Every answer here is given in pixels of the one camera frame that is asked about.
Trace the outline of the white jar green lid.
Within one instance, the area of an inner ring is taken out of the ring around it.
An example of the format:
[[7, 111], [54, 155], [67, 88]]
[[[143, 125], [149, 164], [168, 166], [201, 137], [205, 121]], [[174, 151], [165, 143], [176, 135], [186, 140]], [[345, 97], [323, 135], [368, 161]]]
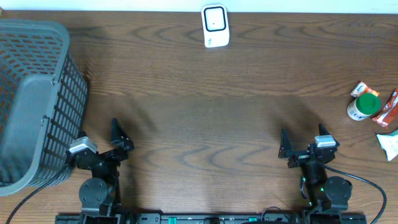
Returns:
[[355, 121], [362, 121], [381, 109], [380, 99], [372, 93], [365, 93], [347, 106], [348, 116]]

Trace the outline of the orange tissue pack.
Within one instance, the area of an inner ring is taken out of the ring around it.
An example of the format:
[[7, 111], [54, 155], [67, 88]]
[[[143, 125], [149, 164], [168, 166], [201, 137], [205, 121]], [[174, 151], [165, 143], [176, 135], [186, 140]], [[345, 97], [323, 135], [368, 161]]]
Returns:
[[379, 92], [370, 88], [364, 82], [359, 82], [354, 89], [351, 91], [350, 95], [354, 98], [358, 98], [365, 93], [371, 93], [374, 96], [379, 96]]

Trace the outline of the chocolate bar wrapper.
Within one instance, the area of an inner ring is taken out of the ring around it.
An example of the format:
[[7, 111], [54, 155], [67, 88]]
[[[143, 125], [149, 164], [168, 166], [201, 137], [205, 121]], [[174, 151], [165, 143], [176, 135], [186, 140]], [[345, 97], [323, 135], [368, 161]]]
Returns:
[[395, 89], [389, 98], [389, 101], [383, 107], [382, 111], [375, 117], [373, 121], [378, 125], [387, 128], [394, 118], [397, 116], [397, 89]]

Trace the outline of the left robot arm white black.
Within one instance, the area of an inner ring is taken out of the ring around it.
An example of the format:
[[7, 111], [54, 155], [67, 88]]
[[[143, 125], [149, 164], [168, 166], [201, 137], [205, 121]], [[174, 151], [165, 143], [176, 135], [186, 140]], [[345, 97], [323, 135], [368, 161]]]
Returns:
[[134, 215], [121, 208], [119, 171], [122, 161], [134, 149], [131, 138], [116, 118], [111, 122], [111, 140], [114, 149], [99, 153], [97, 145], [82, 132], [72, 141], [67, 151], [67, 164], [72, 168], [88, 170], [92, 178], [79, 189], [81, 201], [80, 223], [134, 223]]

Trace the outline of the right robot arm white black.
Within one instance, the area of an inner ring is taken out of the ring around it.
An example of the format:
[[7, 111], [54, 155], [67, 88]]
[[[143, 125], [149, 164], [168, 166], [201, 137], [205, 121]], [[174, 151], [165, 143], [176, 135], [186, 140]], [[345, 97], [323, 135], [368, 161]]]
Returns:
[[298, 167], [302, 176], [300, 191], [309, 202], [301, 212], [303, 223], [342, 223], [342, 213], [348, 209], [352, 183], [339, 176], [327, 176], [325, 165], [335, 158], [339, 142], [319, 124], [319, 135], [306, 150], [295, 151], [286, 129], [281, 131], [278, 158], [287, 159], [289, 168]]

